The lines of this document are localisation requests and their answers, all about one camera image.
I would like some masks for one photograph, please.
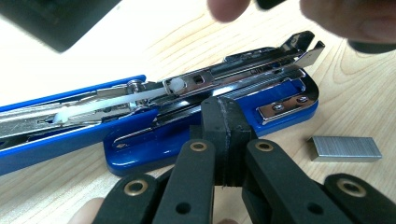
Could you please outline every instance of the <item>open stapler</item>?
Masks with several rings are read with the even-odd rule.
[[[235,100],[258,136],[310,119],[318,87],[303,68],[324,49],[308,50],[313,38],[301,32],[159,82],[130,77],[0,107],[0,175],[99,142],[115,175],[170,164],[211,96]]]

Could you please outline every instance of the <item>wood grain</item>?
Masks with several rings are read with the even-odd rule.
[[[264,138],[280,144],[319,183],[327,175],[348,173],[396,202],[396,51],[357,53],[345,39],[304,18],[298,1],[265,12],[251,3],[232,23],[214,21],[204,1],[122,1],[63,54],[0,19],[0,74],[7,77],[0,105],[139,74],[150,80],[176,76],[310,30],[326,44],[306,69],[319,86],[318,111],[311,120]],[[312,135],[371,136],[383,159],[312,162],[306,143]],[[85,202],[105,197],[118,179],[106,168],[101,144],[2,175],[0,223],[67,223]],[[226,217],[250,223],[240,193],[216,188],[214,223]]]

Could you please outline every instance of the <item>stapler magazine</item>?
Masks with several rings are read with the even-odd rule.
[[[324,49],[308,49],[313,39],[305,31],[158,82],[136,76],[2,106],[0,175],[99,142],[114,175],[171,164],[211,96],[240,104],[258,136],[310,119],[318,87],[304,67]]]

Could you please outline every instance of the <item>round hole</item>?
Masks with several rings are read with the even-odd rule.
[[[194,151],[204,151],[206,150],[207,146],[203,142],[194,142],[190,145],[190,148]]]
[[[344,193],[347,193],[353,197],[362,198],[367,194],[367,191],[364,187],[349,179],[339,179],[337,181],[337,187]]]
[[[125,185],[124,192],[129,196],[136,196],[146,191],[149,184],[145,180],[133,180]]]
[[[306,208],[311,213],[313,213],[315,215],[322,215],[323,214],[323,208],[320,205],[318,205],[317,203],[309,203]]]
[[[255,147],[256,147],[258,150],[261,150],[261,151],[272,151],[272,150],[274,149],[273,146],[271,146],[271,145],[268,144],[268,143],[264,143],[264,142],[258,142],[258,143],[256,143]]]
[[[176,211],[181,215],[188,214],[190,210],[191,206],[189,203],[180,203],[176,206]]]

